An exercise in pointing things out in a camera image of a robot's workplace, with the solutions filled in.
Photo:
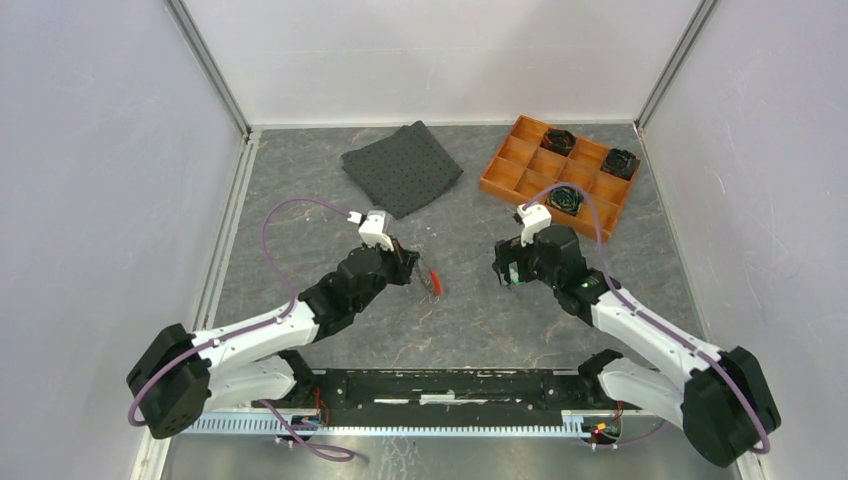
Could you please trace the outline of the large metal keyring red grip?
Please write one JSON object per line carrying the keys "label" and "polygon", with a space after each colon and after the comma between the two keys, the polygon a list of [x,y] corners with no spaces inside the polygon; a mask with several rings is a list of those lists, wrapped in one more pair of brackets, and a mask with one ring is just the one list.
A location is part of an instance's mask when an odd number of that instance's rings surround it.
{"label": "large metal keyring red grip", "polygon": [[427,291],[428,301],[432,304],[438,303],[442,298],[443,288],[437,272],[423,258],[420,258],[415,264],[415,273]]}

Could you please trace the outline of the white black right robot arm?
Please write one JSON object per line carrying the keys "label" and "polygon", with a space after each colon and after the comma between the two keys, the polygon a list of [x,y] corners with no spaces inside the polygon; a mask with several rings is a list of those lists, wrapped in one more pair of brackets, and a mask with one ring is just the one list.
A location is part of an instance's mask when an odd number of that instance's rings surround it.
{"label": "white black right robot arm", "polygon": [[680,429],[710,463],[727,467],[744,453],[765,454],[782,418],[761,365],[748,350],[723,350],[639,303],[617,280],[588,266],[576,233],[553,225],[530,240],[494,245],[500,282],[546,285],[559,306],[649,362],[642,367],[607,349],[580,367],[580,400],[634,405]]}

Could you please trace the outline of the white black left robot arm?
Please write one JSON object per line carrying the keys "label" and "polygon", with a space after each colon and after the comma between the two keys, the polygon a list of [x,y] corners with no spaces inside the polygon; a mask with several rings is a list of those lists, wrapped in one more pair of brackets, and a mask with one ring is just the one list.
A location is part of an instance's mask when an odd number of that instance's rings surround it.
{"label": "white black left robot arm", "polygon": [[131,368],[128,421],[155,439],[177,435],[214,410],[259,400],[306,405],[314,381],[297,347],[349,327],[389,285],[410,283],[421,255],[361,246],[294,300],[228,325],[189,332],[163,328]]}

